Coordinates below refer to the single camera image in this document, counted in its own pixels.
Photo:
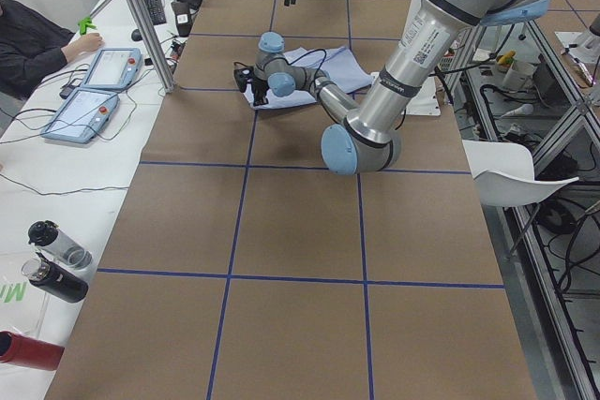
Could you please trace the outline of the black device with label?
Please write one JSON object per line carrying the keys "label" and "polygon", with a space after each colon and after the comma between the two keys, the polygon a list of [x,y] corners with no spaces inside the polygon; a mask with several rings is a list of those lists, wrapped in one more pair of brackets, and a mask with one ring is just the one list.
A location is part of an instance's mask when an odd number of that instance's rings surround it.
{"label": "black device with label", "polygon": [[179,37],[188,37],[193,25],[191,10],[186,2],[172,1],[172,12]]}

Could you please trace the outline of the black computer mouse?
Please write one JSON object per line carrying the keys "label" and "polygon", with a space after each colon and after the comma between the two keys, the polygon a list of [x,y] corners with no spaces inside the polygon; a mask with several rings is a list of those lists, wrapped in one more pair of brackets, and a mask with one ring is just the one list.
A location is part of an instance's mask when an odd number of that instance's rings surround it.
{"label": "black computer mouse", "polygon": [[142,41],[143,40],[141,32],[138,29],[134,29],[131,32],[130,38],[134,42],[138,42],[138,41]]}

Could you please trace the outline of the black keyboard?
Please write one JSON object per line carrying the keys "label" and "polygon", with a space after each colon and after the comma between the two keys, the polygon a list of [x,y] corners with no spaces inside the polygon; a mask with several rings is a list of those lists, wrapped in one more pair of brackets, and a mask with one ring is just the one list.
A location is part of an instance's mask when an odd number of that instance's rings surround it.
{"label": "black keyboard", "polygon": [[153,25],[167,22],[162,0],[143,0]]}

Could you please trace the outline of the upper teach pendant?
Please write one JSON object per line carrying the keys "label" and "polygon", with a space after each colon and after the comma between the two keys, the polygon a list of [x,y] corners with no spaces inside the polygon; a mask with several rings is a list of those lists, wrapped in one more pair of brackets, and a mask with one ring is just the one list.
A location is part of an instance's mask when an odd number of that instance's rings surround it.
{"label": "upper teach pendant", "polygon": [[134,82],[142,65],[138,48],[104,48],[96,53],[81,87],[121,91]]}

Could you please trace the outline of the teach pendant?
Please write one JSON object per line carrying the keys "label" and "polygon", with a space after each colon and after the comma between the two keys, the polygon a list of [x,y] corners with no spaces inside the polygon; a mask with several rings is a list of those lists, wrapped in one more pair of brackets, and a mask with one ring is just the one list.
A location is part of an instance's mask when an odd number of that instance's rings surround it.
{"label": "teach pendant", "polygon": [[76,88],[45,125],[40,136],[51,141],[86,144],[108,124],[119,101],[115,92]]}
{"label": "teach pendant", "polygon": [[134,82],[142,65],[138,48],[104,48],[96,53],[81,87],[121,91]]}

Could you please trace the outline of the lower teach pendant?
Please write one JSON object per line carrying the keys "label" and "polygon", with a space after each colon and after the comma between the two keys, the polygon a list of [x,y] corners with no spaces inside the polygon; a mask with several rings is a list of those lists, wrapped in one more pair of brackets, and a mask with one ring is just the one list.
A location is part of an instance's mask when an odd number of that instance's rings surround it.
{"label": "lower teach pendant", "polygon": [[40,136],[51,141],[86,144],[108,124],[119,101],[115,92],[76,88],[45,125]]}

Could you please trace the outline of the green object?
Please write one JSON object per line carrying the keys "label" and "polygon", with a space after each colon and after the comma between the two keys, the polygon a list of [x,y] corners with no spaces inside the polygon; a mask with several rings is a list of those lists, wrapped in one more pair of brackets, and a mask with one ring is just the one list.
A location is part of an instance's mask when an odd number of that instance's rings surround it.
{"label": "green object", "polygon": [[90,16],[84,17],[78,21],[79,34],[85,36],[89,30],[96,30],[97,27],[94,25],[93,20]]}

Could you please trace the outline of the black smartphone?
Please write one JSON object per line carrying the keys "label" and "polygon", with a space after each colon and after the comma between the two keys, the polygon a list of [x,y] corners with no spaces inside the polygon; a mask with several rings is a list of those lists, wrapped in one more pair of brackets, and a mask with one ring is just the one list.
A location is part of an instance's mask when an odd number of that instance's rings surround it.
{"label": "black smartphone", "polygon": [[63,99],[67,99],[71,96],[71,94],[79,87],[78,84],[73,84],[73,83],[69,83],[69,84],[65,84],[61,87],[61,90],[59,92],[59,96]]}

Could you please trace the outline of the seated person in black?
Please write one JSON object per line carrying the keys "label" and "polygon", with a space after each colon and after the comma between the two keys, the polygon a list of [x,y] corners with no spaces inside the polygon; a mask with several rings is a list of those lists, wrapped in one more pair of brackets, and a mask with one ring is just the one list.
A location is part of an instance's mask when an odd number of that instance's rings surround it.
{"label": "seated person in black", "polygon": [[103,44],[98,33],[70,30],[15,0],[1,0],[1,92],[27,99],[44,78]]}

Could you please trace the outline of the clear water bottle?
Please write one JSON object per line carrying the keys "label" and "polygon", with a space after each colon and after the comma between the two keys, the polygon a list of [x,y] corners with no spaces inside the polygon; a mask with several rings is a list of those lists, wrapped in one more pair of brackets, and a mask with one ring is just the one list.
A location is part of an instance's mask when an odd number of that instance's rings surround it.
{"label": "clear water bottle", "polygon": [[33,223],[27,232],[29,244],[46,251],[72,269],[83,269],[92,262],[92,255],[60,230],[51,220]]}

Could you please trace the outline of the white plastic chair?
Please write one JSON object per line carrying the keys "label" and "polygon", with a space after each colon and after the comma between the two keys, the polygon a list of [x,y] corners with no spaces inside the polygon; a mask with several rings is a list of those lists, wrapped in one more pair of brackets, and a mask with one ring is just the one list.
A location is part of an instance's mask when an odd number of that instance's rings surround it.
{"label": "white plastic chair", "polygon": [[532,154],[517,143],[463,140],[462,145],[482,205],[519,207],[540,203],[579,180],[536,180]]}

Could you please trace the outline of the black bottle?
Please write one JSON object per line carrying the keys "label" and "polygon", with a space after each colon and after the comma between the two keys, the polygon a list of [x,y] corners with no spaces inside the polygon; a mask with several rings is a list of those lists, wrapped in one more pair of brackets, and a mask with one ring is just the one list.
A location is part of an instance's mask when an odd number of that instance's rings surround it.
{"label": "black bottle", "polygon": [[32,286],[70,304],[82,301],[88,292],[85,281],[47,259],[29,259],[22,274]]}

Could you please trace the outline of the red bottle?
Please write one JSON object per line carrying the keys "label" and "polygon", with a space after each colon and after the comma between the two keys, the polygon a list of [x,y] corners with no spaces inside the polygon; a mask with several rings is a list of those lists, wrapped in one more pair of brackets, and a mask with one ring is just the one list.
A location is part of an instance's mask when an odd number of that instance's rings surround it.
{"label": "red bottle", "polygon": [[64,353],[64,348],[25,335],[1,332],[1,363],[21,367],[54,371]]}

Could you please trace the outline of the grey aluminium frame post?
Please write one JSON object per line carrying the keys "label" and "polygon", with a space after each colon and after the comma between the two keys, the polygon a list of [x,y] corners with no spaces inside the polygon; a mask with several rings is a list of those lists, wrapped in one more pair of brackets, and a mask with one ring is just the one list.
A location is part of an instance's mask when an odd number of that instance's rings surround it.
{"label": "grey aluminium frame post", "polygon": [[143,0],[126,0],[130,13],[142,35],[142,41],[148,51],[156,73],[162,83],[166,94],[173,91],[174,78],[171,69],[167,63],[166,56],[163,53],[162,47],[151,21]]}

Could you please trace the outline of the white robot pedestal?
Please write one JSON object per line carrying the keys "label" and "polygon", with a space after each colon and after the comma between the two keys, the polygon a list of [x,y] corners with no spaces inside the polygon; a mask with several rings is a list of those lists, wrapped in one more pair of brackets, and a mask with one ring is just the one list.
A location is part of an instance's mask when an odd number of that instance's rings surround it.
{"label": "white robot pedestal", "polygon": [[407,104],[406,109],[400,114],[413,116],[440,116],[441,109],[436,97],[436,85],[432,78],[427,78],[419,93]]}

